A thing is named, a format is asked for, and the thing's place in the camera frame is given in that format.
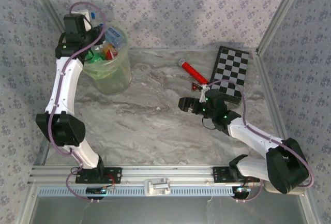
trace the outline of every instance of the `cable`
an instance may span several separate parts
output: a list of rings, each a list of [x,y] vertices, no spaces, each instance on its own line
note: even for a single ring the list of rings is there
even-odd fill
[[[207,85],[207,87],[210,87],[212,86],[213,84],[215,83],[219,83],[219,82],[228,82],[228,83],[231,83],[233,84],[235,87],[237,87],[237,89],[239,90],[241,96],[242,96],[242,99],[243,99],[243,106],[244,106],[244,110],[243,110],[243,123],[245,125],[245,127],[252,131],[253,133],[255,133],[256,135],[260,136],[261,138],[263,139],[267,139],[267,140],[270,140],[271,142],[279,145],[280,147],[282,147],[284,150],[288,151],[289,153],[291,153],[292,155],[294,155],[305,167],[306,169],[308,170],[309,174],[310,174],[310,182],[306,185],[299,185],[298,187],[300,188],[309,188],[311,187],[313,184],[314,184],[314,173],[311,169],[311,167],[308,165],[308,163],[303,159],[301,158],[301,156],[296,153],[295,151],[293,151],[292,149],[290,149],[289,147],[287,147],[286,145],[278,142],[277,140],[274,140],[274,139],[270,139],[270,137],[268,136],[265,136],[263,135],[262,133],[259,133],[258,131],[254,130],[253,128],[251,128],[249,125],[247,125],[246,123],[246,102],[245,102],[245,96],[243,94],[243,91],[241,90],[241,88],[239,87],[239,85],[237,85],[235,82],[231,81],[231,80],[228,80],[228,79],[221,79],[221,80],[217,80],[217,81],[214,81],[212,83],[210,83],[209,85]]]
[[[242,185],[242,187],[244,187],[244,186],[246,185],[246,183],[247,183],[247,181],[248,181],[248,178],[249,178],[249,177],[246,177],[246,178],[245,178],[245,181],[244,181],[244,184]]]
[[[74,166],[74,167],[72,167],[72,168],[70,169],[70,172],[72,173],[72,175],[75,175],[75,176],[76,176],[76,175],[77,175],[77,173],[74,173],[74,172],[72,172],[72,170],[73,170],[73,169],[79,169],[79,167],[77,167],[77,166]]]
[[[236,201],[239,201],[239,202],[249,202],[249,201],[252,201],[252,200],[254,200],[254,199],[256,199],[256,197],[258,197],[259,196],[259,194],[261,193],[261,191],[262,191],[262,188],[263,188],[263,180],[262,179],[260,179],[260,187],[259,187],[259,191],[257,192],[257,194],[255,195],[255,196],[253,196],[252,198],[249,198],[249,199],[244,199],[244,200],[242,200],[242,199],[235,199]]]
[[[66,33],[61,33],[61,35],[60,35],[60,37],[58,39],[58,43],[57,44],[62,43],[62,41],[63,41],[63,39],[64,39],[65,36],[66,36]]]
[[[109,177],[112,180],[112,184],[109,186],[106,186],[106,188],[110,187],[110,186],[114,186],[113,190],[115,190],[115,179],[112,175],[106,175],[105,177]]]
[[[202,126],[204,126],[205,128],[207,128],[209,130],[215,130],[216,129],[216,127],[214,127],[214,128],[206,127],[205,124],[204,124],[204,122],[203,122],[204,119],[206,119],[206,118],[205,117],[202,117],[202,120],[201,120],[202,121]]]
[[[70,181],[69,181],[70,177],[71,177],[72,175],[77,174],[78,172],[80,172],[80,171],[83,169],[83,161],[81,160],[81,158],[80,158],[79,156],[77,156],[75,152],[72,152],[72,155],[73,155],[73,156],[79,161],[79,168],[78,168],[77,170],[75,170],[75,171],[71,171],[70,174],[67,176],[67,179],[66,179],[66,186],[67,186],[68,190],[69,190],[69,191],[70,191],[75,197],[77,197],[77,198],[79,198],[79,199],[82,199],[83,201],[91,202],[90,199],[80,196],[79,194],[77,194],[76,192],[74,192],[73,189],[70,188],[70,185],[69,185],[69,184],[70,184]]]

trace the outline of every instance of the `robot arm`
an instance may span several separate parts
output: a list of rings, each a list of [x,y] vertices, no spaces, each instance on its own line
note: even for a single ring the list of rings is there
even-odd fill
[[[56,76],[51,99],[45,113],[37,114],[36,123],[46,138],[50,140],[48,122],[50,113],[56,103],[56,95],[59,94],[51,128],[55,144],[67,151],[73,151],[71,154],[79,163],[82,163],[81,166],[84,170],[97,169],[100,171],[100,168],[103,168],[102,160],[86,141],[85,125],[74,117],[73,109],[77,81],[83,69],[87,52],[71,59],[67,65],[66,63],[75,52],[92,43],[99,36],[101,29],[95,27],[87,31],[84,25],[84,17],[81,14],[67,14],[64,17],[64,22],[66,33],[63,36],[65,36],[66,42],[59,41],[55,49],[57,58]]]
[[[56,76],[53,87],[53,92],[51,99],[45,109],[45,112],[51,112],[55,103],[55,95],[58,91],[59,79],[65,62],[67,62],[69,57],[60,57],[56,61]],[[55,110],[55,114],[66,113],[68,115],[74,116],[74,97],[76,94],[76,87],[78,82],[78,77],[83,69],[83,63],[79,59],[72,59],[65,69],[62,87],[60,90],[58,106]],[[96,154],[88,142],[84,138],[83,141],[79,143],[78,146],[75,145],[63,145],[63,148],[67,151],[72,149],[74,153],[80,158],[83,163],[83,168],[92,169],[96,168],[98,165],[99,156]]]
[[[263,132],[252,124],[245,125],[239,114],[227,109],[217,89],[204,87],[201,93],[200,99],[181,98],[178,107],[182,111],[191,111],[204,118],[212,119],[217,130],[243,141],[263,157],[257,159],[240,155],[232,160],[230,170],[233,171],[230,173],[234,174],[234,178],[249,176],[267,180],[281,193],[290,192],[308,178],[309,173],[306,167],[294,155],[272,142],[276,141],[287,146],[306,161],[300,146],[294,139],[282,140]]]

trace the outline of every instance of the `black mounting bracket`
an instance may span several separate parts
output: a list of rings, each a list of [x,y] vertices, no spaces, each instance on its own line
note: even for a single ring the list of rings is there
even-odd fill
[[[237,163],[247,155],[242,154],[233,159],[229,166],[213,167],[214,183],[258,183],[260,179],[241,175]]]
[[[104,167],[99,156],[98,166],[93,169],[82,169],[77,172],[76,184],[120,184],[122,178],[121,167]]]

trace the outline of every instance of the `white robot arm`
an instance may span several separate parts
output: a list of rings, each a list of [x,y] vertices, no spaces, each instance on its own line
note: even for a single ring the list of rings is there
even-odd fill
[[[57,150],[62,147],[69,151],[66,155],[72,155],[79,162],[80,173],[90,177],[85,181],[93,183],[103,178],[103,162],[86,141],[85,125],[75,118],[73,108],[77,81],[88,48],[103,43],[104,31],[100,26],[86,30],[85,19],[79,13],[64,17],[66,32],[55,49],[56,77],[51,99],[45,113],[37,114],[36,123]]]
[[[217,89],[209,89],[204,85],[201,94],[200,99],[181,98],[178,107],[182,111],[191,111],[203,118],[212,119],[217,130],[241,140],[263,157],[258,159],[240,155],[229,163],[229,169],[214,168],[215,182],[228,182],[229,174],[233,182],[238,182],[243,177],[255,177],[270,181],[281,193],[288,193],[308,178],[305,165],[283,148],[288,147],[306,162],[294,139],[282,140],[245,123],[239,114],[227,109],[223,96]]]

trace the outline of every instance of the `metal bracket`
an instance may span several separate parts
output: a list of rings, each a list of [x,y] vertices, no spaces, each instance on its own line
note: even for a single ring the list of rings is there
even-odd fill
[[[144,181],[145,196],[163,196],[169,195],[170,185],[166,178],[157,178]]]
[[[229,166],[213,167],[214,183],[258,183],[260,180],[255,177],[244,177],[235,174]]]
[[[112,178],[115,180],[115,184],[121,183],[122,168],[121,167],[105,167],[103,172],[103,178],[99,182],[93,181],[92,183],[97,184],[112,184]],[[84,171],[79,171],[76,176],[76,184],[89,184],[88,177]]]
[[[235,180],[231,176],[230,167],[213,167],[214,183],[234,183]]]

